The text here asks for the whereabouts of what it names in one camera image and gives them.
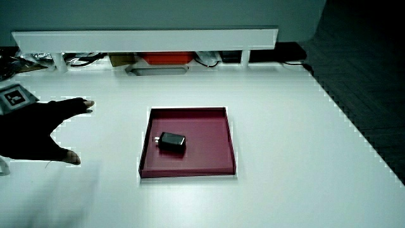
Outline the person's left hand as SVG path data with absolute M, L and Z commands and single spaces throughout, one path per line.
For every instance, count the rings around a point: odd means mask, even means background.
M 51 137 L 63 121 L 90 113 L 93 101 L 71 98 L 41 103 L 20 84 L 1 89 L 1 156 L 80 164 L 79 156 Z

